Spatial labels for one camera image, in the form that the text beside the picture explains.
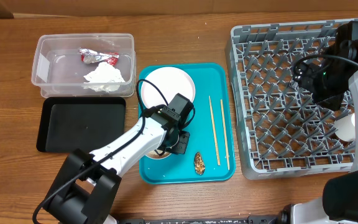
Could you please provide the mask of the pink bowl with rice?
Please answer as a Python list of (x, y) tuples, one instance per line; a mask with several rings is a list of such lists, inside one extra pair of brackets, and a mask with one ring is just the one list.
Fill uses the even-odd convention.
[(161, 150), (157, 149), (157, 150), (148, 152), (145, 156), (150, 159), (164, 159), (170, 155), (171, 155), (170, 152), (161, 151)]

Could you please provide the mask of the brown food scrap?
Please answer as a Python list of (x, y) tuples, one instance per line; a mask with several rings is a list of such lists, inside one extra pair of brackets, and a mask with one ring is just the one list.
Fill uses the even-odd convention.
[(204, 172), (205, 172), (205, 164), (204, 164), (204, 161), (203, 161), (203, 158), (202, 158), (200, 152), (197, 152), (195, 154), (194, 166), (195, 166), (195, 172), (198, 175), (203, 175), (204, 174)]

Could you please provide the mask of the white plastic cup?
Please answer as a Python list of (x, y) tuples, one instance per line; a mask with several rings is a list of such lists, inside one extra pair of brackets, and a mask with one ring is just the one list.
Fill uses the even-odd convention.
[(334, 122), (336, 136), (346, 142), (356, 139), (356, 117), (355, 114), (349, 114)]

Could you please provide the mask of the white paper napkin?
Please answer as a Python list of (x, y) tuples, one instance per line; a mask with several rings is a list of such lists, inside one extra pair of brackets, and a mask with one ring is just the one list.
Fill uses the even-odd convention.
[(113, 92), (119, 89), (120, 83), (126, 81), (121, 75), (121, 71), (107, 62), (98, 64), (95, 70), (84, 76), (86, 80), (84, 89), (95, 92)]

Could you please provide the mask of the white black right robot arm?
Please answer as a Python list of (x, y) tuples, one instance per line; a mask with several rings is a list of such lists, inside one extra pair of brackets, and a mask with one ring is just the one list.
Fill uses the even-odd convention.
[(323, 195), (288, 207), (282, 223), (358, 223), (358, 21), (336, 29), (335, 43), (323, 54), (321, 66), (306, 56), (292, 66), (293, 80), (310, 91), (314, 103), (338, 110), (350, 91), (355, 112), (355, 159), (350, 173), (326, 182)]

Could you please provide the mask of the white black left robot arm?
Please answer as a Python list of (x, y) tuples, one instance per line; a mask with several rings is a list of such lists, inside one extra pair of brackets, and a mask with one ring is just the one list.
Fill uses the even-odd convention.
[(188, 124), (159, 115), (141, 117), (108, 145), (89, 153), (75, 150), (65, 159), (32, 221), (36, 223), (38, 212), (44, 209), (60, 223), (115, 223), (110, 209), (122, 176), (154, 150), (183, 154), (180, 141), (188, 139), (184, 130)]

